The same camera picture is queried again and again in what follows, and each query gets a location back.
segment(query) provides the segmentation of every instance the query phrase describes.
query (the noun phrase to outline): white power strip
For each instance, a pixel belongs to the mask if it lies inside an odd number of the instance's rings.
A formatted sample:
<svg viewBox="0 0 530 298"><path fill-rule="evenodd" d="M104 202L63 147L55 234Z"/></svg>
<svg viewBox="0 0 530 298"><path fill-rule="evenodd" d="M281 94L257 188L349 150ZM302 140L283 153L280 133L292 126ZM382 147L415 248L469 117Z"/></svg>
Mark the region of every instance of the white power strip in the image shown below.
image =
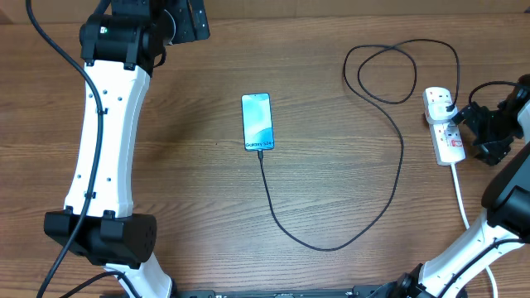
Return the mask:
<svg viewBox="0 0 530 298"><path fill-rule="evenodd" d="M440 166L449 166L465 159L465 151L457 126L451 125L451 119L458 112L457 107L447 111L452 104L451 93L441 87L430 87L423 92L425 116L431 129L432 145L436 162Z"/></svg>

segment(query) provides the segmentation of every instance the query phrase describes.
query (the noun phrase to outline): extension cord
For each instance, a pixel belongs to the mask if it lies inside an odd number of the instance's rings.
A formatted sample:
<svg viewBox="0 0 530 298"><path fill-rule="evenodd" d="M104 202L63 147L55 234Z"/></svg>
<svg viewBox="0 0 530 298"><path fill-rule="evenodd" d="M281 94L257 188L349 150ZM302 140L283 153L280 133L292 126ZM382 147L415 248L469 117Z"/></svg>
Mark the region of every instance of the extension cord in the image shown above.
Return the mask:
<svg viewBox="0 0 530 298"><path fill-rule="evenodd" d="M465 152L460 130L451 125L451 119L458 113L458 108L447 111L447 107L452 104L449 90L441 87L427 88L423 92L423 103L438 165L449 166L463 161Z"/></svg>

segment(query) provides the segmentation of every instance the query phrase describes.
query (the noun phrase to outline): phone screen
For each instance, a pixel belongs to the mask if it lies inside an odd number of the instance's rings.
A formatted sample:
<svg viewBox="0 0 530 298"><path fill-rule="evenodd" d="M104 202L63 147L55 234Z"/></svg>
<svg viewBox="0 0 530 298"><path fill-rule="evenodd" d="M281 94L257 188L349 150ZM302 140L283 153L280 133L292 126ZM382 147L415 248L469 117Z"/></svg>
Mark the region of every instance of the phone screen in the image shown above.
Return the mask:
<svg viewBox="0 0 530 298"><path fill-rule="evenodd" d="M274 148L271 97L269 94L246 94L241 98L245 150Z"/></svg>

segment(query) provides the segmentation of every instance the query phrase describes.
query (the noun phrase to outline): wooden table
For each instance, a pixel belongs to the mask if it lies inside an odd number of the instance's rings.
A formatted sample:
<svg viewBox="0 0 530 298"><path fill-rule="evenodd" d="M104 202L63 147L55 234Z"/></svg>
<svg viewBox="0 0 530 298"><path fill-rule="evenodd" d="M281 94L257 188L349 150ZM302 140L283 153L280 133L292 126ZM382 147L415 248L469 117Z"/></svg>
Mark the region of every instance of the wooden table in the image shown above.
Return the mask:
<svg viewBox="0 0 530 298"><path fill-rule="evenodd" d="M79 27L45 29L78 57ZM476 85L528 73L529 27L523 14L234 20L212 22L208 41L170 47L143 105L132 173L135 212L158 220L162 267L182 290L348 288L395 280L434 258L464 231L451 171L436 164L423 115L426 87L454 91L448 49L403 47L417 61L417 91L404 104L383 105L406 143L397 193L378 223L338 252L304 248L272 221L256 154L243 149L240 97L272 96L276 149L265 153L265 166L279 220L302 240L332 247L386 204L400 153L388 120L345 87L346 52L411 38L449 42L462 64L463 107ZM62 207L74 174L83 81L32 27L0 26L0 36L0 296L33 297L60 250L42 221L46 211ZM351 57L353 81L370 53ZM411 87L412 67L387 53L362 77L375 94L396 100ZM510 91L492 87L476 100L493 108ZM481 210L484 186L513 154L496 167L473 158L458 165L470 220ZM501 296L528 296L528 261L523 248L492 266ZM69 255L50 296L99 272ZM487 276L468 290L490 297ZM79 297L109 291L119 291L112 279Z"/></svg>

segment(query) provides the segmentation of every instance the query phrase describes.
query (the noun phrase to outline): wall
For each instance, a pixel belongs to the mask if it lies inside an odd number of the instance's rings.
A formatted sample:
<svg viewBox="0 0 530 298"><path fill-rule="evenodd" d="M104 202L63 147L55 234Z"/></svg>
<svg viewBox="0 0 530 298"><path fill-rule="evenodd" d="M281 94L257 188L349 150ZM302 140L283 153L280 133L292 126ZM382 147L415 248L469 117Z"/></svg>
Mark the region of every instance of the wall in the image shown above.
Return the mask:
<svg viewBox="0 0 530 298"><path fill-rule="evenodd" d="M85 22L99 0L38 0L40 22ZM528 0L205 0L210 19L524 12ZM0 22L27 23L24 0L0 0Z"/></svg>

